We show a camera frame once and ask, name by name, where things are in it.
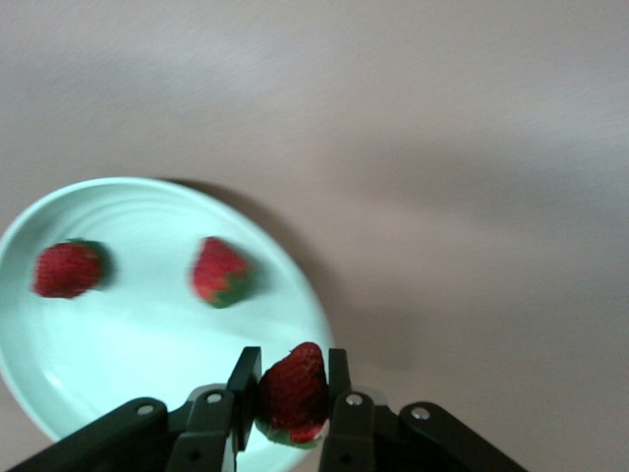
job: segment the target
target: strawberry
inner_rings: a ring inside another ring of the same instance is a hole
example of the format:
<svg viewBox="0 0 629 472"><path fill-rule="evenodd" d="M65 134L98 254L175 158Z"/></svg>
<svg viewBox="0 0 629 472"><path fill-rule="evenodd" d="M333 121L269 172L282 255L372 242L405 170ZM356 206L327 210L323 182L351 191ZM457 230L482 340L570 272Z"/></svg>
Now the strawberry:
<svg viewBox="0 0 629 472"><path fill-rule="evenodd" d="M245 298L252 273L249 262L225 241L205 238L193 270L193 288L210 305L224 308Z"/></svg>
<svg viewBox="0 0 629 472"><path fill-rule="evenodd" d="M88 291L103 275L99 246L75 240L46 248L37 258L32 290L47 298L75 298Z"/></svg>
<svg viewBox="0 0 629 472"><path fill-rule="evenodd" d="M321 350L304 342L259 382L257 427L276 443L310 448L328 417L328 386Z"/></svg>

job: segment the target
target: screw head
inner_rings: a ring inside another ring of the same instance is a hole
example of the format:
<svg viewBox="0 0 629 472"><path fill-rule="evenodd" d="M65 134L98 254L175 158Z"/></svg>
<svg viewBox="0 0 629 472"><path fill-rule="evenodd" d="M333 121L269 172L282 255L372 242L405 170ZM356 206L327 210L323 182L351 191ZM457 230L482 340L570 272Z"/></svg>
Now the screw head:
<svg viewBox="0 0 629 472"><path fill-rule="evenodd" d="M348 405L359 406L363 403L363 398L357 393L350 393L347 397L345 397L345 401Z"/></svg>
<svg viewBox="0 0 629 472"><path fill-rule="evenodd" d="M207 396L206 401L207 403L218 403L222 399L223 399L223 395L221 395L220 393L213 393Z"/></svg>
<svg viewBox="0 0 629 472"><path fill-rule="evenodd" d="M152 411L155 409L155 407L153 405L150 404L146 404L146 405L142 405L140 408L138 408L136 410L136 413L138 413L138 416L144 416L147 415L148 413L152 413Z"/></svg>
<svg viewBox="0 0 629 472"><path fill-rule="evenodd" d="M411 416L416 420L427 420L430 417L430 413L423 406L416 406L411 410Z"/></svg>

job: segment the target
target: robotic arm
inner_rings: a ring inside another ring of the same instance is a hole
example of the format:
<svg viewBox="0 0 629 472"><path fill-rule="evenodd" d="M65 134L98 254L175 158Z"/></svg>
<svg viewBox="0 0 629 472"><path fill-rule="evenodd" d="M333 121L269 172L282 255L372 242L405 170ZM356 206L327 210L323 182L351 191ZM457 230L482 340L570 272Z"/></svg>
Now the robotic arm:
<svg viewBox="0 0 629 472"><path fill-rule="evenodd" d="M328 352L330 429L319 472L526 472L443 408L394 414L352 390L347 353ZM227 384L195 389L168 413L129 401L8 472L236 472L256 416L261 349L246 347Z"/></svg>

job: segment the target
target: gray background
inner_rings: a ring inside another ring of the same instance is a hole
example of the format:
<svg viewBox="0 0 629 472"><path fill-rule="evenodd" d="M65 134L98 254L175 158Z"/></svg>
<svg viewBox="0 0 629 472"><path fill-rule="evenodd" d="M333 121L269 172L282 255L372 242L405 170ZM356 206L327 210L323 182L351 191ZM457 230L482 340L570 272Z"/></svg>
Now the gray background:
<svg viewBox="0 0 629 472"><path fill-rule="evenodd" d="M394 409L624 471L627 25L624 0L4 1L0 227L84 179L194 181L290 252ZM0 468L45 445L3 386Z"/></svg>

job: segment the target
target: plate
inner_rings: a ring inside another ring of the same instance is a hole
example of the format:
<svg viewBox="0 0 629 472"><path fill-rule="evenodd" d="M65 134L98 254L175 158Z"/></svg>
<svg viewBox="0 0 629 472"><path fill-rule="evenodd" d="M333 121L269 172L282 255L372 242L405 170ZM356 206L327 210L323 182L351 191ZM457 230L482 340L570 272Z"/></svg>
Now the plate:
<svg viewBox="0 0 629 472"><path fill-rule="evenodd" d="M228 308L189 284L210 235L257 266L253 293ZM70 238L104 244L112 280L73 300L33 294L37 255ZM0 304L5 381L55 441L133 398L178 408L194 388L226 383L245 346L262 348L264 370L305 340L332 347L316 296L271 237L218 200L152 179L90 180L29 207L0 242ZM287 470L304 454L254 430L239 470Z"/></svg>

